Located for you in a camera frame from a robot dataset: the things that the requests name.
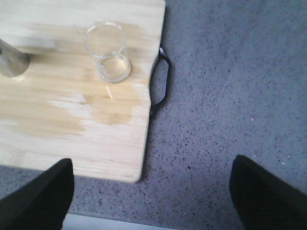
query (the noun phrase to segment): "clear drinking glass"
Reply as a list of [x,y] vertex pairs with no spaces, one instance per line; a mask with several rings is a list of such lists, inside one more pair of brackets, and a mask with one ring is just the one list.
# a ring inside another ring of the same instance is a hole
[[130,74],[126,39],[122,27],[112,22],[96,23],[84,35],[85,49],[94,58],[99,75],[108,82],[120,82]]

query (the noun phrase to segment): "water stain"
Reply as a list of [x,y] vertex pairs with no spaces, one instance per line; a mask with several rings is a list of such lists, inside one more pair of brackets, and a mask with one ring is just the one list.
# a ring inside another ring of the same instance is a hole
[[20,81],[0,77],[0,120],[15,132],[36,137],[82,135],[91,129],[83,122],[88,119],[106,126],[128,124],[136,106],[142,101],[149,106],[137,87],[149,84],[151,69],[144,72],[142,65],[153,59],[146,50],[152,38],[137,25],[119,24],[128,34],[132,70],[116,84],[103,81],[96,73],[83,47],[85,28],[27,25],[34,34],[42,34],[40,39],[52,38],[55,46],[19,47],[31,54],[31,64]]

